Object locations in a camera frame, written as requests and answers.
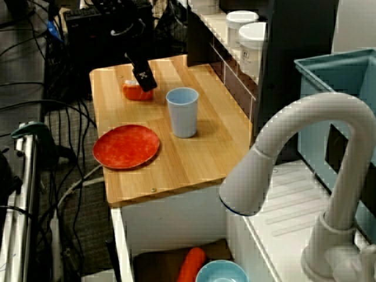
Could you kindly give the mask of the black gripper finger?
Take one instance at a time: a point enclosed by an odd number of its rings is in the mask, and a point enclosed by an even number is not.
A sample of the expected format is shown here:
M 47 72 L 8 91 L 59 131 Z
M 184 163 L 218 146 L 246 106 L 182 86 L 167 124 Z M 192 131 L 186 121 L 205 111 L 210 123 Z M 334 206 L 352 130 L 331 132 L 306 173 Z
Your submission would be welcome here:
M 132 71 L 136 81 L 144 92 L 157 88 L 157 83 L 149 64 L 135 65 Z

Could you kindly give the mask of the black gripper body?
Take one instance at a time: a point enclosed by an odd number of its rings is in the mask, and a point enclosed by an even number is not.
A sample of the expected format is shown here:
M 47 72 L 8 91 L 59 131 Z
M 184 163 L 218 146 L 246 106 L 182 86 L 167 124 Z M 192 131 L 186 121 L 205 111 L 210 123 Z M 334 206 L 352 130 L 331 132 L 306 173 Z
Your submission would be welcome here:
M 116 43 L 124 53 L 135 71 L 146 71 L 148 68 L 145 51 L 145 24 L 122 24 L 116 30 Z

